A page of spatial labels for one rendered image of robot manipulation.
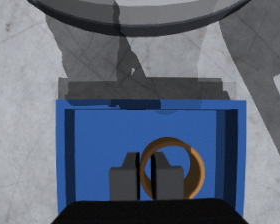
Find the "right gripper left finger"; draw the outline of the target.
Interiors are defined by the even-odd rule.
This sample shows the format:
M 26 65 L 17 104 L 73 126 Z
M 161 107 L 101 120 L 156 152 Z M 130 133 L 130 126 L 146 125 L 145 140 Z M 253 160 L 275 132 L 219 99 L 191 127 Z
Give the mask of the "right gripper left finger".
M 128 152 L 121 167 L 109 170 L 110 201 L 140 200 L 140 153 Z

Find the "blue open-top crate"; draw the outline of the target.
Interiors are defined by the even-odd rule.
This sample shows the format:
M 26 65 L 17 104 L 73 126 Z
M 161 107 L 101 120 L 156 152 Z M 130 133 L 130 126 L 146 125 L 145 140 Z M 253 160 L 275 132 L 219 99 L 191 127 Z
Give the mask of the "blue open-top crate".
M 161 137 L 202 157 L 204 183 L 192 199 L 221 198 L 242 217 L 246 100 L 56 100 L 58 214 L 72 202 L 110 201 L 109 169 Z

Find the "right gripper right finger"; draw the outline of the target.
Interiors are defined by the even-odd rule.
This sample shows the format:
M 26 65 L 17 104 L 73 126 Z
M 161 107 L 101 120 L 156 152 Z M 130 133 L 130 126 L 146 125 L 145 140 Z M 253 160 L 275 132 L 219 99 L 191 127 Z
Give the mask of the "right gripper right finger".
M 184 199 L 184 169 L 171 166 L 163 152 L 151 156 L 151 189 L 153 200 Z

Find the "bronze bushing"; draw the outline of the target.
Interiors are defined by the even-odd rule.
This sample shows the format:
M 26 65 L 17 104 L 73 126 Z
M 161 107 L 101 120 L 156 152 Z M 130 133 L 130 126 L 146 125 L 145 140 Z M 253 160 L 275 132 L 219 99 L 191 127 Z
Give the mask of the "bronze bushing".
M 145 172 L 148 159 L 157 150 L 167 146 L 179 146 L 186 149 L 190 158 L 190 169 L 184 178 L 184 199 L 192 199 L 201 189 L 205 178 L 205 167 L 199 153 L 190 145 L 173 137 L 161 137 L 147 145 L 140 159 L 140 182 L 146 194 L 152 198 L 151 180 Z

